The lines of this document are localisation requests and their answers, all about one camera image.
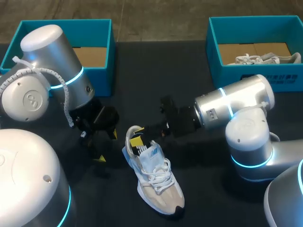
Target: white cap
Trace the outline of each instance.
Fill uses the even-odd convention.
[[[57,25],[46,25],[28,33],[21,41],[21,50],[24,52],[41,49],[57,40],[63,31]]]
[[[0,144],[1,227],[23,226],[53,197],[60,163],[53,148],[28,131],[0,130]]]
[[[265,114],[260,108],[248,108],[237,112],[225,129],[229,146],[236,150],[252,151],[269,140],[269,128]]]
[[[263,82],[263,84],[265,86],[265,90],[266,90],[268,98],[269,98],[269,106],[270,106],[270,109],[272,109],[275,106],[275,95],[274,95],[273,89],[271,88],[269,81],[263,75],[258,74],[257,76],[261,79],[261,81]]]
[[[13,81],[2,94],[6,114],[22,122],[40,118],[48,107],[48,91],[34,76],[24,76]]]

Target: shoe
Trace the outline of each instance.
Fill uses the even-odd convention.
[[[289,63],[301,63],[300,53],[295,53],[289,57],[277,56],[274,53],[268,53],[263,56],[245,56],[236,57],[235,63],[229,65],[252,65],[252,64],[289,64]]]
[[[184,196],[171,171],[170,161],[164,157],[160,145],[154,141],[147,145],[131,145],[134,133],[140,129],[139,126],[132,126],[127,131],[125,147],[122,149],[124,157],[138,177],[138,193],[157,212],[178,215],[184,208]]]

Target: cardboard box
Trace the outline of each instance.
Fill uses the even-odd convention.
[[[62,28],[72,47],[84,67],[95,89],[96,96],[111,96],[114,61],[115,40],[110,19],[87,20],[23,20],[9,45],[0,65],[0,72],[5,74],[15,63],[12,58],[22,58],[20,42],[31,31],[55,24]]]
[[[301,37],[303,23],[298,16],[210,17],[206,54],[214,86],[262,74],[275,92],[303,91],[303,64],[227,65],[246,53],[303,56]]]

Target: yellow tag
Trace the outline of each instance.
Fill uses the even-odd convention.
[[[114,136],[115,136],[116,139],[118,139],[116,129],[114,130]]]
[[[101,155],[99,159],[94,159],[94,160],[96,160],[96,161],[98,161],[98,162],[106,162],[106,160],[105,160],[105,158],[103,157],[103,155]]]
[[[144,128],[141,128],[141,129],[135,131],[134,134],[137,134],[138,132],[143,131],[143,130],[144,130]]]
[[[143,146],[143,142],[142,142],[140,136],[132,138],[130,140],[130,143],[131,143],[132,147]]]

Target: black mount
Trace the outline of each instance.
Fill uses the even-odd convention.
[[[193,106],[177,108],[171,96],[161,98],[160,102],[160,111],[165,115],[164,120],[159,124],[144,127],[141,139],[145,144],[158,137],[165,137],[170,134],[174,137],[181,137],[201,128]]]
[[[101,157],[92,143],[93,136],[98,131],[106,131],[109,138],[116,140],[116,124],[119,121],[117,110],[112,106],[103,106],[101,101],[94,97],[84,106],[70,111],[70,115],[83,133],[80,136],[80,144],[89,148],[92,159]]]

